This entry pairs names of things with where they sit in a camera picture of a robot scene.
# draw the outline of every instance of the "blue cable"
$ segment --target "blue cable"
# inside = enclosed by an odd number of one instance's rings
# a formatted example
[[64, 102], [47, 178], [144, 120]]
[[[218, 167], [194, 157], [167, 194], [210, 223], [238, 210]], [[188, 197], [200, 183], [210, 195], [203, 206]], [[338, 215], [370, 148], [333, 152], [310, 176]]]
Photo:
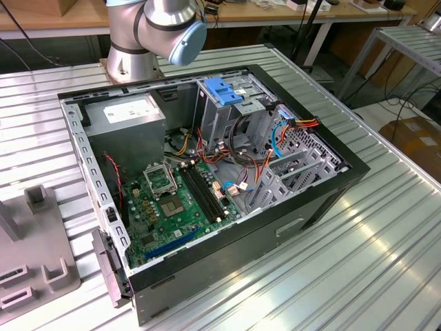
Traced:
[[271, 145], [273, 146], [273, 150], [276, 153], [278, 157], [282, 157], [282, 154], [278, 151], [277, 145], [276, 145], [276, 130], [279, 126], [286, 126], [288, 122], [280, 122], [278, 125], [276, 125], [273, 129], [273, 132], [271, 134]]

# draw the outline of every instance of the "green motherboard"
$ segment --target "green motherboard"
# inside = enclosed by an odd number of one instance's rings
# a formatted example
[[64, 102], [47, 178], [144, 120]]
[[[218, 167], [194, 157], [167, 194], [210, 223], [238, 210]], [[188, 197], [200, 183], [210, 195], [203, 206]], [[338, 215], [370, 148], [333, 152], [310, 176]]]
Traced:
[[[200, 177], [197, 178], [201, 180], [198, 184], [203, 182], [203, 189], [206, 191], [208, 188], [215, 198], [218, 204], [216, 207], [223, 211], [222, 219], [217, 218], [214, 221], [204, 214], [204, 206], [201, 207], [196, 202], [198, 197], [195, 198], [187, 186], [188, 181], [183, 178], [187, 174], [183, 174], [178, 168], [166, 171], [158, 169], [149, 173], [149, 181], [142, 176], [124, 184], [129, 209], [129, 226], [126, 228], [132, 242], [127, 250], [131, 268], [139, 267], [151, 258], [201, 238], [240, 218], [239, 211], [228, 197], [216, 198], [212, 187], [215, 178], [205, 163], [197, 163], [192, 171], [196, 171], [194, 174]], [[167, 186], [175, 187], [176, 191], [172, 194], [166, 192], [159, 197], [157, 193], [154, 194], [153, 191]]]

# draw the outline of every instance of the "ram slot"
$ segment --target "ram slot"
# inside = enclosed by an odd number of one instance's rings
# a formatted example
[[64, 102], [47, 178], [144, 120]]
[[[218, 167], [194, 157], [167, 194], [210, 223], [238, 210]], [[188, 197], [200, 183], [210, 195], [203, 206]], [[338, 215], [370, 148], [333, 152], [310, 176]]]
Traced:
[[184, 168], [179, 170], [185, 185], [192, 193], [194, 200], [201, 207], [207, 220], [213, 224], [225, 217], [222, 208], [219, 206], [216, 198], [209, 190], [204, 180], [194, 168]]

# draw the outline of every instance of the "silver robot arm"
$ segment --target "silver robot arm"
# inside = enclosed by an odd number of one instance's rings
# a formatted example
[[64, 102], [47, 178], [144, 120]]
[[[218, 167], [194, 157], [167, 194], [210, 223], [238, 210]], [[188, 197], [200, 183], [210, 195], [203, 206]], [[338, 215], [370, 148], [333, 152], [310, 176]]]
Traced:
[[109, 75], [120, 83], [159, 74], [156, 55], [186, 66], [201, 51], [207, 28], [195, 0], [107, 0], [112, 46]]

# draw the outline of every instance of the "slotted aluminum surface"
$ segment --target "slotted aluminum surface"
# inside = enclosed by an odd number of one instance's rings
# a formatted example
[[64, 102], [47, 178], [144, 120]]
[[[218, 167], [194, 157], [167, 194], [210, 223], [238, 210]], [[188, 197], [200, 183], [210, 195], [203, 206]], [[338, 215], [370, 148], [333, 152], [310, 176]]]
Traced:
[[[440, 187], [265, 46], [203, 52], [167, 76], [260, 64], [371, 168], [313, 228], [140, 330], [435, 330], [441, 321]], [[56, 93], [109, 84], [99, 65], [0, 76], [0, 199], [57, 193], [81, 287], [2, 330], [138, 330], [112, 308], [92, 251], [98, 227]]]
[[441, 36], [420, 26], [380, 28], [377, 37], [441, 76]]

